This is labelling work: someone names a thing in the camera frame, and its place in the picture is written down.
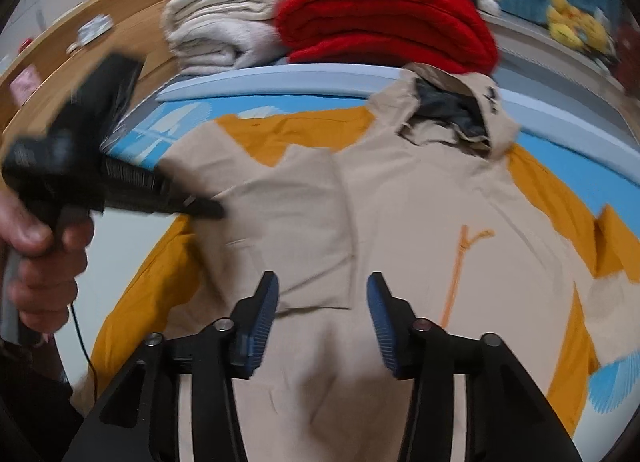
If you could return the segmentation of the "person's left hand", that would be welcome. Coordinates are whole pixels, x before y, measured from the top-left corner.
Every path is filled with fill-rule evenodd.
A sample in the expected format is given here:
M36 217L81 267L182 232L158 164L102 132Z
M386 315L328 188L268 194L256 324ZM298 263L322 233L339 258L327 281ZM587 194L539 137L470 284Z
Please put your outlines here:
M9 300L29 329L53 334L68 321L68 307L78 294L76 278L87 269L86 249L93 234L93 221L86 216L56 237L14 193L1 191L1 252L13 248L22 256L9 284Z

